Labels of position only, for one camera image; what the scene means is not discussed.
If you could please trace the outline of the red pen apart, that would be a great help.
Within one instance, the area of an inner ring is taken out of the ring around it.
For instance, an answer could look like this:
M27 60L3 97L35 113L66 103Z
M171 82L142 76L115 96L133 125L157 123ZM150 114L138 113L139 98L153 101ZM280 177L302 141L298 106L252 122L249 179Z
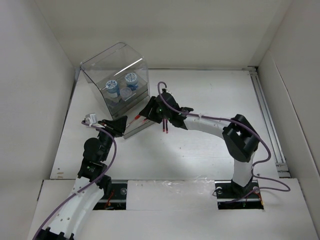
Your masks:
M134 118L133 118L133 120L131 120L128 124L127 124L127 126L129 126L129 125L131 125L132 123L134 123L136 120L138 120L140 118L140 115L136 115Z

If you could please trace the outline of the clear jar purple contents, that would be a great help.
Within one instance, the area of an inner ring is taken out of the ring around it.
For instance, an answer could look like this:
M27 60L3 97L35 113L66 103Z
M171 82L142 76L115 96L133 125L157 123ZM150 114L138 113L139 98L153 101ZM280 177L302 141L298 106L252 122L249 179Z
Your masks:
M129 87L124 87L124 88L121 88L120 91L120 96L121 98L126 101L127 99L129 99L131 96L132 96L132 90L129 88Z

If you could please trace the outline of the blue tape jar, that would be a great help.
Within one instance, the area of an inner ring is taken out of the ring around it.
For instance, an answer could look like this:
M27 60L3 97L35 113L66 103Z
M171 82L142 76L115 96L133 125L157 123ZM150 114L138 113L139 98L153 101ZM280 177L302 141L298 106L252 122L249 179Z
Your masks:
M120 95L120 88L116 80L107 81L104 89L111 98L117 98Z
M132 91L135 91L138 89L138 77L136 73L130 72L125 75L124 77L126 85L128 88L130 88Z

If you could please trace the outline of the clear acrylic drawer organizer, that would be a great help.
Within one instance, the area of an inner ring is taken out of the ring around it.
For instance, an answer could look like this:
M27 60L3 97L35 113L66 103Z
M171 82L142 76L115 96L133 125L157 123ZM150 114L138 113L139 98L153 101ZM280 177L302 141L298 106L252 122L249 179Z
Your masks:
M145 58L125 42L84 60L80 69L103 107L108 120L127 116L123 138L127 139L152 123L139 112L151 98L148 64Z

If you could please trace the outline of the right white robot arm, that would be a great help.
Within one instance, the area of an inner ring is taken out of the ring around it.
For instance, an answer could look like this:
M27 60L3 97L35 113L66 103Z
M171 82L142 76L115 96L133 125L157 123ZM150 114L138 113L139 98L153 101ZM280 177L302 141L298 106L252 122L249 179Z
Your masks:
M155 122L169 121L174 127L204 132L224 140L228 153L233 157L233 176L231 191L237 197L249 192L252 182L253 158L258 149L257 133L247 119L237 114L225 125L221 120L192 116L190 107L180 107L174 97L163 92L152 96L147 105L139 112L140 116Z

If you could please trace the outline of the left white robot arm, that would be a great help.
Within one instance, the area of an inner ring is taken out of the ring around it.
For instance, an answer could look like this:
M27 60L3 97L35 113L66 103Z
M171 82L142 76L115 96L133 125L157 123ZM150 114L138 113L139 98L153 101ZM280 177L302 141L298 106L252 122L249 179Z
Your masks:
M116 138L126 131L128 117L94 121L86 117L81 123L95 129L97 137L87 139L83 146L83 159L72 190L43 221L33 236L35 240L75 240L90 213L101 198L112 191L112 179L106 172L112 166L105 164L111 149L117 149Z

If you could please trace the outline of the front aluminium rail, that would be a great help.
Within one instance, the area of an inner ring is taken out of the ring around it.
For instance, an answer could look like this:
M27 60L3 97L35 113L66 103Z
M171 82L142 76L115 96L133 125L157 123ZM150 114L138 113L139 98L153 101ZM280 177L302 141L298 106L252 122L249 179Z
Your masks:
M257 185L254 181L244 192L237 192L229 180L115 181L97 208L142 211L210 209L244 196Z

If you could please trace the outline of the aluminium rail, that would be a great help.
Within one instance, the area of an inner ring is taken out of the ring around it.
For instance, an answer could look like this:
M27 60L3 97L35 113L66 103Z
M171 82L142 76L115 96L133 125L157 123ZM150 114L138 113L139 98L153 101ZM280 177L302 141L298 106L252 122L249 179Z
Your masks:
M248 71L248 74L251 78L251 82L256 94L257 102L262 114L262 118L267 130L268 140L269 140L269 148L272 153L272 156L275 161L275 166L280 178L291 178L291 174L289 168L286 163L286 159L284 157L281 144L272 120L271 113L268 108L268 104L263 93L262 85L260 83L260 79L258 76L258 71L256 67L246 67L242 70Z
M115 181L97 208L142 211L210 209L244 196L257 185L254 181L244 192L237 192L229 180Z

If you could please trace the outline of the right aluminium rail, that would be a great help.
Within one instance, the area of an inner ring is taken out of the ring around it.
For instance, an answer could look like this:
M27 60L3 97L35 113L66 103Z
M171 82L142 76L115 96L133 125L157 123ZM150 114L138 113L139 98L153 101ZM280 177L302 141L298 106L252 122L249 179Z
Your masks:
M284 157L281 144L272 120L271 113L268 108L268 104L263 93L262 85L260 83L260 79L258 76L258 71L256 67L246 67L242 70L248 71L248 74L251 78L251 82L256 94L257 102L262 114L262 118L267 130L268 140L269 140L269 148L272 153L272 156L275 161L275 166L280 178L291 178L291 174L289 168L286 163L286 159Z

